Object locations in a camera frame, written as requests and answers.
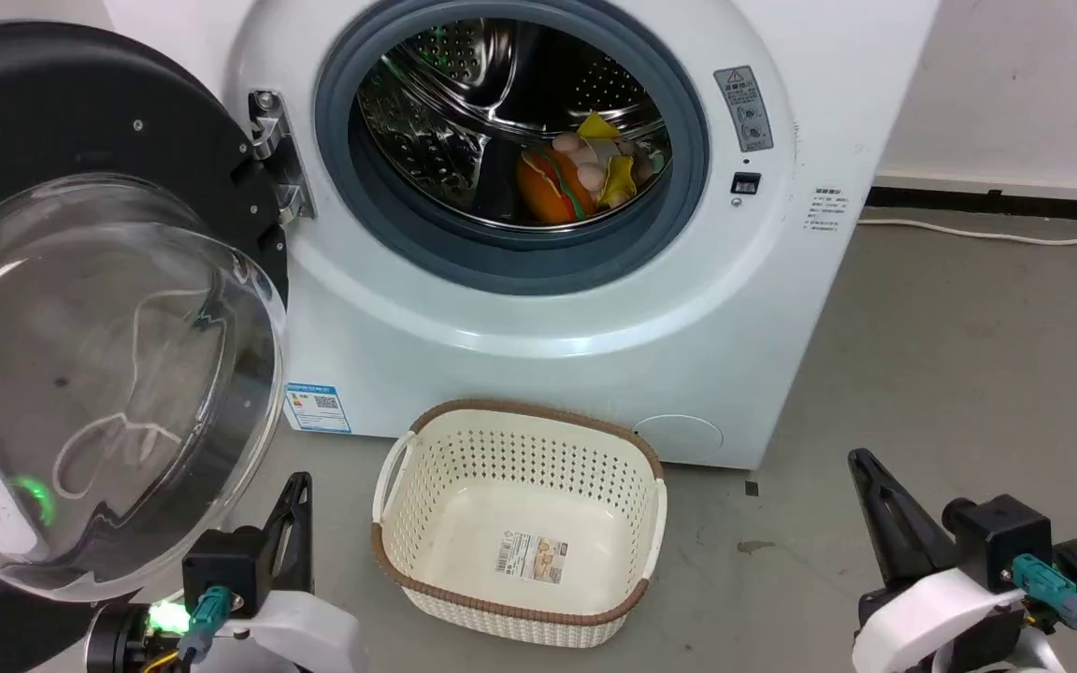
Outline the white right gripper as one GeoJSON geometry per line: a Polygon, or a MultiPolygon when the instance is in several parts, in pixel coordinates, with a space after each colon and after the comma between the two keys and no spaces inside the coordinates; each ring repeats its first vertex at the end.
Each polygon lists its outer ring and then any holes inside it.
{"type": "Polygon", "coordinates": [[[903,673],[1025,595],[1018,588],[993,593],[953,569],[954,542],[869,449],[850,451],[849,469],[884,588],[914,583],[862,627],[852,647],[855,673],[903,673]]]}

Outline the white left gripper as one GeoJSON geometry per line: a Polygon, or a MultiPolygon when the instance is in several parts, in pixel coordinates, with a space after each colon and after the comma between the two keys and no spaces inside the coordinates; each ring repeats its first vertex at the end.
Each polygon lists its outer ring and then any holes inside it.
{"type": "Polygon", "coordinates": [[[368,673],[358,619],[314,593],[313,478],[294,472],[266,517],[272,593],[255,617],[230,619],[209,673],[368,673]]]}

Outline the white front-load washing machine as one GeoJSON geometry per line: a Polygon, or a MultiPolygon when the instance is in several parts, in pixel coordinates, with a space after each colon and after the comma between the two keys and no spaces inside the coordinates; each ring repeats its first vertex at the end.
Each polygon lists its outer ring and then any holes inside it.
{"type": "Polygon", "coordinates": [[[691,221],[637,272],[581,293],[463,288],[356,222],[322,162],[314,90],[335,38],[377,0],[101,0],[108,24],[200,78],[235,120],[281,93],[313,195],[288,227],[288,383],[334,385],[351,434],[395,437],[440,402],[510,399],[631,430],[683,413],[756,469],[811,345],[941,0],[610,0],[667,42],[705,112],[691,221]],[[772,150],[743,152],[713,73],[750,65],[772,150]],[[735,195],[735,172],[763,176],[735,195]],[[811,193],[849,221],[805,230],[811,193]]]}

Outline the metal door hinge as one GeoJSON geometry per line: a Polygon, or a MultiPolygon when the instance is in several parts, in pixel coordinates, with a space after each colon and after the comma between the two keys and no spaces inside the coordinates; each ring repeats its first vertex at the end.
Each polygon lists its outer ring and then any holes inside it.
{"type": "Polygon", "coordinates": [[[248,95],[253,153],[270,172],[280,224],[290,227],[303,218],[314,218],[310,182],[296,145],[294,125],[288,118],[285,98],[272,90],[248,95]]]}

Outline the washer door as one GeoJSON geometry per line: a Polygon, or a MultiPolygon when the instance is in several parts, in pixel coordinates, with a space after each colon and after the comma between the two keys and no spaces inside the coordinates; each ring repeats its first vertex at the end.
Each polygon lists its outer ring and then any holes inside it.
{"type": "Polygon", "coordinates": [[[272,176],[214,93],[0,22],[0,673],[222,531],[278,425],[286,290],[272,176]]]}

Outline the blue energy label sticker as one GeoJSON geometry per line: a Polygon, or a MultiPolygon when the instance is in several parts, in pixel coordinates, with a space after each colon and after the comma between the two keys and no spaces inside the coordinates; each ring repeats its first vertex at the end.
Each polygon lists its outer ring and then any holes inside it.
{"type": "Polygon", "coordinates": [[[286,413],[291,426],[298,431],[342,435],[352,431],[334,385],[286,383],[283,388],[283,413],[286,413]]]}

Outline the cream plastic laundry basket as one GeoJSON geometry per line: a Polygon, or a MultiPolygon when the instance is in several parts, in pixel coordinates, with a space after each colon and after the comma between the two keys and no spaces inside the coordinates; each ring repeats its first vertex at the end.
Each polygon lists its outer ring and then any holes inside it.
{"type": "Polygon", "coordinates": [[[384,457],[370,547],[428,616],[590,649],[647,593],[668,508],[662,465],[632,431],[521,402],[456,399],[416,418],[384,457]],[[496,574],[505,531],[567,542],[563,583],[496,574]]]}

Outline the paper basket label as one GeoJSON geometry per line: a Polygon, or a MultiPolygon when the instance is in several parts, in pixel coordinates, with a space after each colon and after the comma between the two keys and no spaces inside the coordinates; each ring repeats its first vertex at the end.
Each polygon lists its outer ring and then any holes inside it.
{"type": "Polygon", "coordinates": [[[564,541],[518,531],[505,531],[496,546],[496,574],[509,578],[563,583],[569,545],[564,541]]]}

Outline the round filter cover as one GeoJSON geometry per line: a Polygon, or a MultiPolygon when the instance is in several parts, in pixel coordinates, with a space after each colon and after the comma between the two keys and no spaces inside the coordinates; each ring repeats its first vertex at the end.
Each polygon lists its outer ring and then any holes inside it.
{"type": "Polygon", "coordinates": [[[724,444],[724,435],[705,419],[683,413],[661,413],[641,419],[631,431],[649,444],[662,463],[721,465],[717,455],[724,444]]]}

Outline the black baseboard strip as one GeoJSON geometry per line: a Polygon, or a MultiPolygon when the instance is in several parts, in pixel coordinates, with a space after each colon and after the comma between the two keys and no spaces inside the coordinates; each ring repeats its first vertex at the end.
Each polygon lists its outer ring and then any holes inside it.
{"type": "Polygon", "coordinates": [[[873,187],[865,205],[868,208],[913,208],[960,210],[979,214],[1015,218],[1051,218],[1077,221],[1077,200],[1064,197],[1033,197],[1004,194],[990,190],[984,194],[935,190],[873,187]]]}

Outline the orange hamburger plush toy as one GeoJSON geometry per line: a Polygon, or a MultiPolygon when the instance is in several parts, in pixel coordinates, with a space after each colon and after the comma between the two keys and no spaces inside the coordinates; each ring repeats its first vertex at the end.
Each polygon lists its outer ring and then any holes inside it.
{"type": "Polygon", "coordinates": [[[522,150],[514,176],[523,204],[541,224],[573,224],[595,218],[595,197],[581,183],[576,163],[559,150],[522,150]]]}

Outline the yellow plush toy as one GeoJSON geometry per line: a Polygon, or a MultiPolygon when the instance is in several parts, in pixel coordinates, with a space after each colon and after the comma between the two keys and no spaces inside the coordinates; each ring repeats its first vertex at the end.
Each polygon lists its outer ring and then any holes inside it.
{"type": "MultiPolygon", "coordinates": [[[[597,111],[591,111],[589,116],[582,121],[581,128],[577,129],[576,134],[585,137],[623,137],[620,129],[603,120],[597,111]]],[[[596,206],[599,209],[619,208],[637,197],[638,187],[633,178],[633,169],[634,157],[615,156],[611,158],[606,184],[604,184],[601,194],[595,197],[596,206]]]]}

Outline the grey warning sticker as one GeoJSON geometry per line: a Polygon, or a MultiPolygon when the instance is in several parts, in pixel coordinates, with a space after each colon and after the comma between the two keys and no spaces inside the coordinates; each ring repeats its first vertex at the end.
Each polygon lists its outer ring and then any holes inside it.
{"type": "Polygon", "coordinates": [[[759,82],[750,65],[724,68],[713,73],[724,102],[735,123],[743,152],[772,150],[774,139],[759,82]]]}

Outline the pink doll toy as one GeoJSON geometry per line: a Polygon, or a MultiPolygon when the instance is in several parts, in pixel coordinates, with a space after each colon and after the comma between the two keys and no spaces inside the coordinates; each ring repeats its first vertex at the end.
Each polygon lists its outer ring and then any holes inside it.
{"type": "Polygon", "coordinates": [[[606,184],[611,158],[637,154],[637,145],[623,137],[585,137],[572,132],[556,136],[553,149],[571,158],[582,187],[593,197],[598,197],[606,184]]]}

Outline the stainless steel drum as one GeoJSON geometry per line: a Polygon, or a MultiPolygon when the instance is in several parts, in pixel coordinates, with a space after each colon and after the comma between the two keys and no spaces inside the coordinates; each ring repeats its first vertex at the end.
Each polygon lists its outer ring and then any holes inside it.
{"type": "Polygon", "coordinates": [[[482,227],[568,233],[645,200],[670,165],[661,112],[603,50],[534,22],[448,22],[388,50],[358,104],[378,152],[432,204],[482,227]],[[637,197],[573,224],[541,224],[516,184],[522,150],[553,148],[597,111],[637,145],[637,197]]]}

